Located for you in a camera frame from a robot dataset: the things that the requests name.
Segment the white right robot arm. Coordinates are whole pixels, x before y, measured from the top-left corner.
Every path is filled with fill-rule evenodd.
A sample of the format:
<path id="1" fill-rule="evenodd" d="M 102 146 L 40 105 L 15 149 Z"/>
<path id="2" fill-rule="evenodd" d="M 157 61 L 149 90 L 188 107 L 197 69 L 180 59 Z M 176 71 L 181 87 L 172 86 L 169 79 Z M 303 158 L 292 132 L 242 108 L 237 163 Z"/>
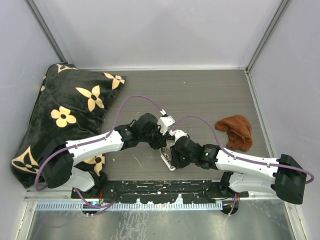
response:
<path id="1" fill-rule="evenodd" d="M 303 203 L 307 172 L 287 154 L 265 158 L 234 152 L 214 144 L 200 145 L 182 130 L 169 133 L 171 165 L 182 169 L 194 164 L 204 170 L 223 171 L 219 191 L 225 197 L 242 192 L 276 195 L 279 199 Z"/>

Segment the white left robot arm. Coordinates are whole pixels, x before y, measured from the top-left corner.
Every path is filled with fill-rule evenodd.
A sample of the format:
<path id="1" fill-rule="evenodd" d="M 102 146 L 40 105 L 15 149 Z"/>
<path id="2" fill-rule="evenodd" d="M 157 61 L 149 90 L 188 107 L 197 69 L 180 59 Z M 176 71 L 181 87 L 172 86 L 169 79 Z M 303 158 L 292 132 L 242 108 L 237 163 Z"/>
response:
<path id="1" fill-rule="evenodd" d="M 78 164 L 105 153 L 134 148 L 139 143 L 147 143 L 154 150 L 164 148 L 174 125 L 175 120 L 167 114 L 156 118 L 146 113 L 101 135 L 70 141 L 58 138 L 47 145 L 37 160 L 41 175 L 49 189 L 69 186 L 95 198 L 100 185 L 92 173 L 77 168 Z"/>

